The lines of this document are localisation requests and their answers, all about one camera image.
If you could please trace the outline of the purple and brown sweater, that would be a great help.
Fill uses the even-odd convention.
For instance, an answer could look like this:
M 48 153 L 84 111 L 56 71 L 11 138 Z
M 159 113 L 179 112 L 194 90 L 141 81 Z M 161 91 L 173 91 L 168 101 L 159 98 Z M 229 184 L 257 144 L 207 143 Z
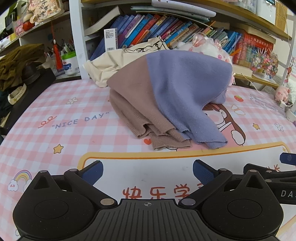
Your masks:
M 232 65 L 201 53 L 161 50 L 129 63 L 107 80 L 117 115 L 138 138 L 149 136 L 154 149 L 210 149 L 227 139 L 203 112 L 210 102 L 222 104 Z

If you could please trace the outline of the small pink pig toy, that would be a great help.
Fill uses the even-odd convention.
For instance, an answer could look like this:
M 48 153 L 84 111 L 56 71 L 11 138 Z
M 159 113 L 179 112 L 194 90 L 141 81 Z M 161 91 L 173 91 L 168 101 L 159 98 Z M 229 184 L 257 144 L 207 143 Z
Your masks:
M 281 85 L 275 91 L 275 95 L 274 95 L 275 100 L 279 101 L 279 102 L 283 101 L 283 102 L 287 103 L 289 93 L 290 93 L 290 89 Z

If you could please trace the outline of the pink checkered desk mat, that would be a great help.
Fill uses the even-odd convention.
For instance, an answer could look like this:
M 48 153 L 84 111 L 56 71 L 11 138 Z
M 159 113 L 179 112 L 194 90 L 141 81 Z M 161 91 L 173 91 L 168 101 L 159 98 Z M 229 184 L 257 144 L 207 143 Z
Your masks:
M 280 154 L 295 152 L 295 126 L 266 94 L 233 86 L 221 108 L 222 132 L 234 125 L 245 133 L 243 145 L 229 141 L 224 149 L 204 145 L 155 151 L 149 137 L 138 139 L 114 112 L 109 89 L 89 80 L 57 83 L 23 113 L 1 144 L 1 237 L 17 240 L 13 209 L 41 170 L 60 175 L 99 160 L 103 174 L 95 186 L 123 198 L 180 200 L 200 188 L 193 162 L 235 174 L 252 163 L 272 170 L 295 170 Z

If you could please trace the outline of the red box of books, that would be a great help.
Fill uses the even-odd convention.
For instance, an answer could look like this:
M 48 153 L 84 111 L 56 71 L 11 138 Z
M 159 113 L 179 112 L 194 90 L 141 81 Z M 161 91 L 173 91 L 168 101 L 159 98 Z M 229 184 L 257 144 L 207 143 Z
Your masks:
M 245 30 L 238 30 L 238 33 L 241 37 L 235 44 L 233 51 L 235 54 L 232 58 L 233 64 L 250 68 L 258 51 L 267 54 L 273 51 L 274 38 L 264 39 L 258 35 L 249 34 Z

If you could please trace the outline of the red hanging tassel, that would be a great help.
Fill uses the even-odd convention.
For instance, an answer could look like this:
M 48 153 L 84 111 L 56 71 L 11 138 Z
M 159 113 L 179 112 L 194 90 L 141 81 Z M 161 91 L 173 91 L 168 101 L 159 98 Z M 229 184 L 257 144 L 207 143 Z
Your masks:
M 57 71 L 60 72 L 63 70 L 63 64 L 62 64 L 59 48 L 55 39 L 55 35 L 54 35 L 53 22 L 51 22 L 51 32 L 53 36 L 53 50 L 55 54 L 56 68 L 57 68 Z

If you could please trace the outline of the white green-lid jar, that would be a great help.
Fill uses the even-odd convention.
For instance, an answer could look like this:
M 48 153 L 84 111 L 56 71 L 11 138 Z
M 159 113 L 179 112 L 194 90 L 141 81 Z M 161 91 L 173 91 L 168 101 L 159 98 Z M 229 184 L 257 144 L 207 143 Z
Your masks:
M 75 51 L 63 54 L 61 59 L 66 75 L 71 76 L 80 72 Z

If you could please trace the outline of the pink white plush bunny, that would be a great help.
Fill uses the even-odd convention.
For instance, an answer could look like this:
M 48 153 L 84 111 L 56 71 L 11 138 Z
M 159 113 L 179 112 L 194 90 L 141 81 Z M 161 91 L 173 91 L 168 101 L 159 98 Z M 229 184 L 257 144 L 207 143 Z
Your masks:
M 175 79 L 193 83 L 197 81 L 203 87 L 221 81 L 223 87 L 234 84 L 232 61 L 229 54 L 222 49 L 218 40 L 194 34 L 189 42 L 177 44 L 178 51 L 189 51 L 189 54 L 177 54 L 174 64 L 180 66 L 173 71 Z

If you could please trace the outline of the olive green cloth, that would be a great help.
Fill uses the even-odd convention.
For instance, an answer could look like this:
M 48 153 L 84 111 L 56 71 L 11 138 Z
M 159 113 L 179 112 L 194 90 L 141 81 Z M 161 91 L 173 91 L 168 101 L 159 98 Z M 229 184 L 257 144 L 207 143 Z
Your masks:
M 44 56 L 44 44 L 26 44 L 15 48 L 1 58 L 1 91 L 22 83 L 22 70 L 27 63 L 37 61 Z

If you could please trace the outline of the cream printed garment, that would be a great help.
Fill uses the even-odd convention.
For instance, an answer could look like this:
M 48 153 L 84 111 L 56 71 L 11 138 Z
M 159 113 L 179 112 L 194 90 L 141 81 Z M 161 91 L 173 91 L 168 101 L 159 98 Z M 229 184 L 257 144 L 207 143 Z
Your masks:
M 105 88 L 107 80 L 124 66 L 146 54 L 168 49 L 160 37 L 155 37 L 130 48 L 106 51 L 94 60 L 85 62 L 83 67 L 98 87 Z

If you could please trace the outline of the white tall box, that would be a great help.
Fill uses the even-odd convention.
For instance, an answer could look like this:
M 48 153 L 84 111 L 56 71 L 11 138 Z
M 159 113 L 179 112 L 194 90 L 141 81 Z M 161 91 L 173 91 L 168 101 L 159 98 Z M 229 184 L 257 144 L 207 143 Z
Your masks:
M 113 51 L 118 48 L 117 28 L 104 30 L 104 43 L 106 51 Z

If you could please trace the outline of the row of colourful books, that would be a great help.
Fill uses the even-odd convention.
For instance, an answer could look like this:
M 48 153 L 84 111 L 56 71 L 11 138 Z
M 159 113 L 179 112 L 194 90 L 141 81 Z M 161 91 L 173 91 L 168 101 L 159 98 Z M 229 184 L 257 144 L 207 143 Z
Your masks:
M 156 37 L 160 37 L 169 48 L 174 49 L 179 42 L 191 42 L 195 34 L 201 34 L 219 41 L 222 49 L 232 54 L 242 34 L 225 30 L 223 27 L 214 28 L 214 24 L 213 21 L 207 26 L 195 20 L 188 21 L 182 17 L 153 13 L 118 16 L 111 28 L 105 30 L 104 38 L 90 59 L 94 60 L 105 51 L 113 50 L 105 46 L 105 39 L 111 37 L 113 29 L 117 30 L 116 49 L 132 47 Z

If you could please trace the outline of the white bookshelf frame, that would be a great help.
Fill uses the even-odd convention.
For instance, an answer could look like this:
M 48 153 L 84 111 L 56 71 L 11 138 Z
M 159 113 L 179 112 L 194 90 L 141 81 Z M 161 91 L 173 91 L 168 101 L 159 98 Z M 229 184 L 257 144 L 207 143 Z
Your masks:
M 86 9 L 100 9 L 107 6 L 120 6 L 120 8 L 123 8 L 124 5 L 128 4 L 143 3 L 150 4 L 151 1 L 69 1 L 72 34 L 80 68 L 80 75 L 83 79 L 88 78 L 88 74 L 82 65 L 88 59 L 86 42 L 89 40 L 89 38 L 85 37 L 84 35 L 82 11 Z M 236 21 L 249 23 L 253 27 L 258 28 L 263 32 L 282 39 L 286 42 L 289 40 L 294 40 L 294 37 L 292 37 L 292 31 L 282 31 L 275 25 L 255 15 L 254 13 L 225 1 L 182 1 L 182 3 L 206 8 L 211 11 L 215 11 L 217 14 L 222 14 L 233 18 Z

